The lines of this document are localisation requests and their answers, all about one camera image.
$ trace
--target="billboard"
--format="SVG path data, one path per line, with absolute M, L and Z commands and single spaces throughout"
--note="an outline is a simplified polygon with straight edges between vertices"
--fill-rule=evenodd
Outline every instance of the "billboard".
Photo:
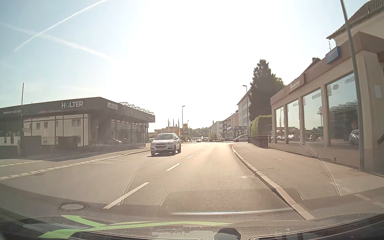
M 189 133 L 189 128 L 187 123 L 183 123 L 183 133 Z

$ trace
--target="blue sky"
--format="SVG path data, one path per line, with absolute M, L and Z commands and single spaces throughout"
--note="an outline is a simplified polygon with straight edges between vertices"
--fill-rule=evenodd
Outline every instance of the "blue sky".
M 287 84 L 329 51 L 339 0 L 0 0 L 0 107 L 101 96 L 210 126 L 238 109 L 259 59 Z M 348 15 L 366 0 L 345 0 Z

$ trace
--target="windshield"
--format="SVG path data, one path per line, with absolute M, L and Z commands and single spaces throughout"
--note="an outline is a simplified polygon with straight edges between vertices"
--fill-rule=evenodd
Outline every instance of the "windshield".
M 155 140 L 170 140 L 174 139 L 173 134 L 161 134 L 155 137 Z
M 65 239 L 383 214 L 384 0 L 0 0 L 0 208 Z

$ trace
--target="manhole cover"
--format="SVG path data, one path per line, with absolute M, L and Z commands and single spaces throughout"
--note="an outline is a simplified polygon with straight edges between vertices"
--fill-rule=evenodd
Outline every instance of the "manhole cover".
M 88 207 L 79 202 L 70 202 L 70 203 L 64 203 L 59 205 L 59 209 L 66 210 L 66 211 L 78 211 L 78 210 L 83 210 L 85 208 L 88 208 Z

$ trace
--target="road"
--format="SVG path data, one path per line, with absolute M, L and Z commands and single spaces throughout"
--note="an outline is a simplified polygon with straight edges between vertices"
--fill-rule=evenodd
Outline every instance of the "road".
M 262 221 L 305 221 L 238 159 L 230 143 L 182 144 L 182 152 L 172 156 L 152 157 L 147 150 L 0 160 L 0 206 L 37 218 L 223 220 L 238 228 L 256 225 L 260 232 L 271 229 L 259 228 Z M 295 189 L 286 191 L 314 216 L 380 208 L 355 196 L 303 200 Z

